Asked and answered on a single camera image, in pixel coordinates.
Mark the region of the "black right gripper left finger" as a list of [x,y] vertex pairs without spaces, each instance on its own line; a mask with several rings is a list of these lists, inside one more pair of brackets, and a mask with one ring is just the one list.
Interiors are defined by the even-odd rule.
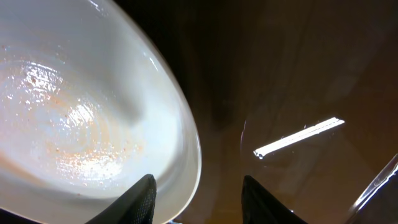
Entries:
[[147,174],[86,224],[151,224],[156,195],[155,178]]

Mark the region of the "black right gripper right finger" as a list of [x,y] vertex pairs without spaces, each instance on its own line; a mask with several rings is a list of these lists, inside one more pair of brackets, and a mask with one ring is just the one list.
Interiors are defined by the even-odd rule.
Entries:
[[307,224],[250,175],[243,179],[241,205],[243,224]]

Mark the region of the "white plate with red sauce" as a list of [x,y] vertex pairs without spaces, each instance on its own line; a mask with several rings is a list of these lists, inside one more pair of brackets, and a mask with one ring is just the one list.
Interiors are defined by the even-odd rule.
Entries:
[[201,149],[173,73],[113,1],[1,0],[1,208],[85,223],[146,174],[154,223],[197,191]]

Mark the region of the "large dark brown tray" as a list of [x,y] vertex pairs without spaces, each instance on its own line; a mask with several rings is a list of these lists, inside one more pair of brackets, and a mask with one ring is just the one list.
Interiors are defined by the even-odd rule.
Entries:
[[202,169],[181,223],[241,223],[245,175],[345,223],[397,155],[396,1],[119,1],[178,80]]

